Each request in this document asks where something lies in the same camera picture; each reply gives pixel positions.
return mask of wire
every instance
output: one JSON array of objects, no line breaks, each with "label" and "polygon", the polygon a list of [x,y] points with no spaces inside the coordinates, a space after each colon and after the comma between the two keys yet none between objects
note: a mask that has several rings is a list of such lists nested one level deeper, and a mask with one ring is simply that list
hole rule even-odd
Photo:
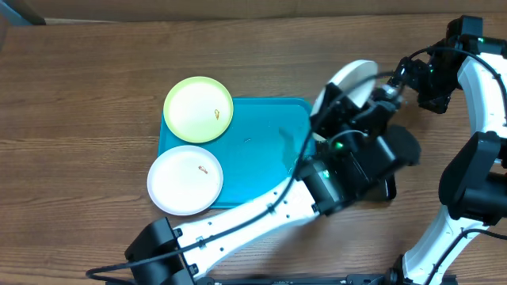
[{"label": "wire", "polygon": [[438,260],[438,262],[435,264],[435,266],[433,266],[433,270],[431,271],[431,273],[429,273],[429,277],[426,280],[425,285],[429,285],[431,283],[431,280],[435,276],[436,272],[438,272],[438,268],[444,263],[445,258],[447,258],[447,256],[451,253],[451,251],[458,245],[459,241],[461,241],[462,238],[467,238],[467,235],[470,233],[485,234],[485,235],[490,236],[492,238],[498,238],[498,239],[507,241],[507,236],[502,235],[502,234],[491,233],[490,231],[487,231],[487,230],[469,229],[469,230],[462,231],[461,234],[458,235],[458,237],[452,242],[452,244],[449,246],[449,248],[445,251],[445,253],[442,255],[442,257]]},{"label": "wire", "polygon": [[327,140],[329,142],[329,148],[333,147],[334,141],[336,141],[339,137],[341,137],[343,135],[347,135],[347,134],[352,134],[352,133],[362,134],[365,137],[368,136],[368,134],[365,133],[365,132],[363,132],[363,131],[359,131],[359,130],[345,130],[345,131],[342,131],[342,132],[334,135],[331,139]]},{"label": "wire", "polygon": [[500,87],[500,92],[502,96],[502,100],[504,101],[504,118],[507,125],[507,89],[505,89],[505,84],[501,80],[501,74],[499,74],[490,64],[488,64],[484,59],[481,59],[477,55],[474,55],[471,52],[468,51],[462,51],[455,47],[427,47],[423,48],[419,51],[414,52],[411,56],[409,56],[409,59],[413,59],[415,56],[420,55],[424,52],[431,52],[431,51],[455,51],[457,53],[468,55],[471,58],[477,60],[481,65],[486,68],[492,75],[493,78],[497,80],[498,86]]},{"label": "wire", "polygon": [[237,226],[231,227],[229,230],[224,230],[222,233],[219,233],[219,234],[216,234],[216,235],[212,235],[212,236],[207,237],[207,238],[205,238],[205,239],[203,239],[201,241],[195,242],[195,243],[193,243],[191,245],[187,245],[187,246],[182,247],[181,249],[175,250],[173,252],[165,253],[165,254],[162,254],[162,255],[159,255],[159,256],[154,256],[152,258],[147,258],[147,259],[144,259],[144,260],[139,260],[139,261],[134,261],[134,262],[127,262],[127,263],[122,263],[122,264],[109,265],[109,266],[104,266],[104,267],[100,267],[100,268],[93,268],[93,269],[90,269],[89,271],[86,272],[86,277],[88,277],[90,279],[94,279],[94,280],[116,282],[118,284],[124,284],[124,285],[132,285],[132,283],[130,283],[130,282],[126,281],[126,280],[116,279],[116,278],[106,277],[106,276],[100,276],[100,275],[97,275],[97,274],[98,273],[111,272],[111,271],[120,270],[120,269],[126,269],[126,268],[134,268],[134,267],[138,267],[140,265],[144,265],[144,264],[148,264],[148,263],[151,263],[151,262],[155,262],[155,261],[159,261],[159,260],[164,260],[166,258],[174,257],[176,255],[185,253],[185,252],[187,252],[187,251],[189,251],[191,249],[195,249],[197,247],[201,247],[201,246],[203,246],[203,245],[205,245],[205,244],[207,244],[207,243],[209,243],[211,241],[215,241],[215,240],[217,240],[219,238],[225,237],[228,234],[232,234],[235,231],[240,230],[240,229],[242,229],[242,228],[244,228],[246,226],[249,226],[249,225],[255,223],[256,221],[264,218],[267,214],[272,213],[274,211],[275,207],[278,206],[284,200],[284,198],[288,194],[288,191],[290,190],[292,184],[294,183],[294,180],[296,179],[296,175],[299,172],[298,171],[299,167],[301,167],[301,161],[303,160],[303,157],[304,157],[304,154],[305,154],[305,150],[307,149],[307,146],[308,146],[308,143],[310,142],[312,134],[318,130],[318,128],[320,127],[320,125],[322,124],[322,122],[324,121],[324,119],[330,114],[330,112],[333,109],[333,107],[335,107],[336,103],[339,102],[344,97],[348,96],[353,90],[355,90],[356,88],[362,86],[366,82],[370,82],[371,80],[375,80],[377,78],[382,78],[382,77],[387,77],[387,76],[392,76],[392,75],[393,75],[392,71],[387,71],[387,72],[381,72],[381,73],[374,74],[372,76],[368,76],[366,78],[363,78],[358,83],[356,83],[353,87],[351,87],[350,89],[347,89],[346,91],[342,92],[340,95],[338,95],[336,98],[334,98],[334,100],[331,101],[331,103],[328,106],[328,108],[326,108],[326,110],[318,117],[318,119],[315,121],[315,123],[313,124],[313,126],[311,127],[311,129],[308,131],[307,137],[303,141],[303,146],[301,147],[301,151],[299,152],[299,156],[298,156],[297,162],[295,164],[294,171],[292,172],[291,178],[289,179],[287,186],[285,186],[285,189],[282,191],[282,193],[280,194],[280,196],[278,197],[278,199],[271,206],[269,206],[266,210],[264,210],[262,213],[254,216],[253,218],[251,218],[251,219],[249,219],[249,220],[247,220],[247,221],[245,221],[245,222],[243,222],[243,223],[241,223],[241,224],[239,224]]}]

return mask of paper plate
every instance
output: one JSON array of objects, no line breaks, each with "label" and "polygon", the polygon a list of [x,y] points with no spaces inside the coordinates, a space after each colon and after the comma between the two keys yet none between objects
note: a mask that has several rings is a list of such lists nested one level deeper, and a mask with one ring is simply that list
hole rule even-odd
[{"label": "paper plate", "polygon": [[155,160],[148,173],[151,200],[172,215],[193,215],[210,207],[220,194],[219,161],[198,146],[174,147]]},{"label": "paper plate", "polygon": [[197,76],[178,82],[167,94],[167,127],[189,143],[218,138],[232,120],[234,106],[227,89],[215,79]]}]

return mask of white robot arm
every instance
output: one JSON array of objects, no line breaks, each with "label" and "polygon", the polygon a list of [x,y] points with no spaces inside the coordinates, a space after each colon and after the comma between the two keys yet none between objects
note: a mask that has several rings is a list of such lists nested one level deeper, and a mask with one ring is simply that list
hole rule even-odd
[{"label": "white robot arm", "polygon": [[[502,55],[484,53],[479,57],[501,74],[502,80],[507,78],[507,59]],[[458,71],[458,82],[467,100],[471,134],[477,131],[483,133],[494,131],[501,138],[507,138],[504,99],[491,73],[477,60],[467,57]],[[403,275],[416,284],[426,284],[434,265],[463,230],[486,230],[488,227],[483,221],[476,219],[453,219],[447,206],[443,205],[421,240],[405,253],[402,261]],[[438,268],[429,285],[438,285],[442,282],[447,268],[477,235],[469,234],[467,238],[459,241]]]},{"label": "white robot arm", "polygon": [[[377,74],[376,63],[350,63],[331,79],[312,110],[311,134],[323,141],[325,149],[299,161],[293,177],[221,215],[174,229],[166,218],[153,222],[125,252],[128,263],[95,268],[87,276],[118,281],[95,274],[130,268],[138,284],[213,284],[203,277],[216,264],[266,234],[331,215],[363,199],[372,188],[381,188],[385,196],[394,198],[387,187],[392,174],[417,164],[420,153],[417,140],[407,130],[387,127],[401,106],[396,88],[407,84],[419,92],[419,105],[436,113],[445,112],[455,88],[463,89],[472,136],[440,179],[443,206],[436,219],[421,240],[375,280],[384,285],[442,283],[447,268],[477,235],[468,234],[455,244],[462,232],[485,230],[507,215],[507,177],[490,173],[495,162],[507,162],[503,159],[507,155],[506,50],[505,41],[482,37],[482,19],[463,16],[449,24],[441,42],[402,59],[382,88],[374,89],[374,83],[368,82]],[[424,51],[432,56],[429,63],[412,60]],[[289,283],[353,284],[353,278]],[[275,283],[288,281],[223,284]]]}]

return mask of blue tray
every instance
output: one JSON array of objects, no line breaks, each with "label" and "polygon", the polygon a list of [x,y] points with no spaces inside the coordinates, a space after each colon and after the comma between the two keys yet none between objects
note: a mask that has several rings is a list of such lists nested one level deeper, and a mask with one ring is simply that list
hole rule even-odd
[{"label": "blue tray", "polygon": [[[211,206],[236,207],[277,186],[292,173],[310,129],[311,106],[299,98],[233,98],[229,128],[205,143],[185,142],[167,127],[162,115],[158,156],[175,146],[195,145],[215,155],[223,170],[222,191]],[[310,143],[307,154],[314,153]]]}]

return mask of food crumb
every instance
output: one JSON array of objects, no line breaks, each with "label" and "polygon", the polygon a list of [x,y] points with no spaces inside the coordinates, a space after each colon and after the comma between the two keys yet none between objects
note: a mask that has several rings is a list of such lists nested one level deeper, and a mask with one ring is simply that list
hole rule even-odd
[{"label": "food crumb", "polygon": [[204,166],[199,166],[199,170],[208,174],[208,171],[204,168]]}]

